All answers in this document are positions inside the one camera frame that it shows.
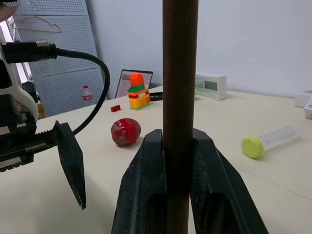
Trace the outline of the person's bare hand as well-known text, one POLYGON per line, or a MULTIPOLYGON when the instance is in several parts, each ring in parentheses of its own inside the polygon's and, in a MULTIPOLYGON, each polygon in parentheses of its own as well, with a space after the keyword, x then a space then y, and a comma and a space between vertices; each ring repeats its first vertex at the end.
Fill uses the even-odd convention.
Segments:
POLYGON ((5 5, 0 5, 0 22, 10 18, 17 10, 18 5, 8 7, 5 5))

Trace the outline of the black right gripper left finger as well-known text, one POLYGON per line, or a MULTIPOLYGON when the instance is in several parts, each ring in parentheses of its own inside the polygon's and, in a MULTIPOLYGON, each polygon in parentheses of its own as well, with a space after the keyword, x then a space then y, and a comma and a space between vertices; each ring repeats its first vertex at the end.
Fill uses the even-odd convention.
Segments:
POLYGON ((166 233, 166 159, 156 129, 145 136, 122 177, 111 234, 166 233))

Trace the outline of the white box with window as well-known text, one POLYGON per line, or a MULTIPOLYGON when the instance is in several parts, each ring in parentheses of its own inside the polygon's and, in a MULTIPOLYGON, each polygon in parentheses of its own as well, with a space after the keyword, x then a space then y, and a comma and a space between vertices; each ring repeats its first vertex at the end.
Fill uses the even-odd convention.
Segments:
POLYGON ((215 100, 223 100, 227 97, 226 75, 202 75, 195 76, 195 89, 198 94, 215 100))

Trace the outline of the clear bottle with pink label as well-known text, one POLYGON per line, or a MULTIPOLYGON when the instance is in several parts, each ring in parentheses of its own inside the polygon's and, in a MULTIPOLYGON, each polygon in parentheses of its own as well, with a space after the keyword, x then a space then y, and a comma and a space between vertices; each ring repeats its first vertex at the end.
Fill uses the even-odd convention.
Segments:
POLYGON ((90 91, 88 85, 83 85, 82 100, 83 101, 92 101, 94 98, 93 93, 90 91))

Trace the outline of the dark-framed perforated board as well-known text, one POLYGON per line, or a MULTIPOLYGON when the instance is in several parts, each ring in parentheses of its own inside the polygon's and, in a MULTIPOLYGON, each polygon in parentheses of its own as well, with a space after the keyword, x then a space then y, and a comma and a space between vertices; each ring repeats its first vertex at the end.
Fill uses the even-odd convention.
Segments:
POLYGON ((128 94, 128 89, 130 88, 130 75, 134 73, 141 73, 144 78, 144 84, 146 88, 149 88, 149 85, 151 83, 152 77, 153 77, 153 72, 152 71, 138 71, 138 70, 127 70, 127 69, 122 69, 118 86, 117 86, 117 91, 115 98, 123 97, 128 94))

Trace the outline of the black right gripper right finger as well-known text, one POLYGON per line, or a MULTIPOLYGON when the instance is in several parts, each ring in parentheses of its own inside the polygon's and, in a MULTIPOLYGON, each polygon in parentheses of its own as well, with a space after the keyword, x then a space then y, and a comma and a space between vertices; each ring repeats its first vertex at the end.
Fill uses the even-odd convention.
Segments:
POLYGON ((196 234, 269 234, 239 172, 193 130, 191 205, 196 234))

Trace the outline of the plain white box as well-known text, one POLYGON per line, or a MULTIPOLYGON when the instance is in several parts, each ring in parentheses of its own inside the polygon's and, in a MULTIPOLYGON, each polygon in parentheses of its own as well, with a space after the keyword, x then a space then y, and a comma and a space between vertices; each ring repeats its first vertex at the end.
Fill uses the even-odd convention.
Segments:
POLYGON ((305 108, 308 101, 312 98, 312 90, 306 90, 295 96, 295 107, 305 108))

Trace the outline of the grey perforated panel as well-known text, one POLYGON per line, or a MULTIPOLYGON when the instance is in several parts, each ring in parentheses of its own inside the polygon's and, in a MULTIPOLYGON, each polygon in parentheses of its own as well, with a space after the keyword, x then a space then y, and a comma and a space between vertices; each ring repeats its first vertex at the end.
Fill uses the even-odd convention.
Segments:
MULTIPOLYGON (((46 41, 60 49, 97 56, 86 0, 20 0, 13 19, 30 16, 40 16, 57 24, 62 33, 17 30, 21 41, 46 41)), ((57 30, 39 19, 17 23, 17 27, 57 30)), ((58 57, 32 62, 29 66, 48 117, 96 104, 104 87, 100 67, 87 60, 58 57), (88 85, 93 93, 92 101, 82 100, 83 85, 88 85)))

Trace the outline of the white box with print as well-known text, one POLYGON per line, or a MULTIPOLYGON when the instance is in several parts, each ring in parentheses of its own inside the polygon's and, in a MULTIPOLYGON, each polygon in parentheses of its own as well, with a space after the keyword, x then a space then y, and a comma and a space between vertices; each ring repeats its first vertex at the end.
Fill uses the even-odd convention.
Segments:
POLYGON ((305 111, 305 117, 307 119, 312 119, 312 97, 306 103, 304 111, 305 111))

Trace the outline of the brown wooden pole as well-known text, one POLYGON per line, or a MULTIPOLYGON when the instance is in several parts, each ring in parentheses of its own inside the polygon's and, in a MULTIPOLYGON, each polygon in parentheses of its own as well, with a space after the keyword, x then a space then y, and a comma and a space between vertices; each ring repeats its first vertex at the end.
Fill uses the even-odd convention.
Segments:
POLYGON ((167 234, 187 234, 193 157, 198 0, 163 0, 163 140, 167 234))

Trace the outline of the clear tube with yellow-green cap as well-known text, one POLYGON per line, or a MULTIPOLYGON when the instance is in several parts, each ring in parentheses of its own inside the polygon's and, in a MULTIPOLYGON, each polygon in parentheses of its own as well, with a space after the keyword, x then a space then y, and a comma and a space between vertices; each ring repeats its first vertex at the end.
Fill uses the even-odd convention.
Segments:
POLYGON ((241 148, 247 157, 258 159, 266 152, 289 145, 300 139, 301 137, 294 127, 286 126, 260 135, 247 136, 242 140, 241 148))

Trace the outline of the red round fruit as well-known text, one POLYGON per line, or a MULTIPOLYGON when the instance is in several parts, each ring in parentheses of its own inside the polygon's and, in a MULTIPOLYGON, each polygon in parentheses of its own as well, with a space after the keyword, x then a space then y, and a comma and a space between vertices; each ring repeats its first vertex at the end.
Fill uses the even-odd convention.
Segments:
POLYGON ((113 123, 111 136, 118 146, 126 147, 136 143, 141 134, 140 124, 132 118, 122 118, 113 123))

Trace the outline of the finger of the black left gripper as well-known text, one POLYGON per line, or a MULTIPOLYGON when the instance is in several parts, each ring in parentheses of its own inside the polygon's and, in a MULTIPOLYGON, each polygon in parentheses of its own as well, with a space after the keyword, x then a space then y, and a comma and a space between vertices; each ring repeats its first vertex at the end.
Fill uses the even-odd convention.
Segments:
POLYGON ((68 123, 54 125, 58 154, 63 171, 80 208, 86 208, 83 153, 68 123))

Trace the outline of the yellow object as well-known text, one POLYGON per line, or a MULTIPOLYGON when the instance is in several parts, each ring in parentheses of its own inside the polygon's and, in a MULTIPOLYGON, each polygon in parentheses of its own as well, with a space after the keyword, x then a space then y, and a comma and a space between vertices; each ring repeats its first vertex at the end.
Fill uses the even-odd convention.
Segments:
POLYGON ((46 118, 43 104, 40 101, 38 101, 37 106, 38 106, 39 119, 46 118))

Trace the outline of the black chair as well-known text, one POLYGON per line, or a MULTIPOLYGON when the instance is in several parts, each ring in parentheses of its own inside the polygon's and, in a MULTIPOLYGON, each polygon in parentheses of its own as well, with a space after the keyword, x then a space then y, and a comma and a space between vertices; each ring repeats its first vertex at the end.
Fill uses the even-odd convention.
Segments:
POLYGON ((31 81, 24 82, 22 84, 22 88, 34 99, 35 103, 38 103, 38 95, 33 82, 31 81))

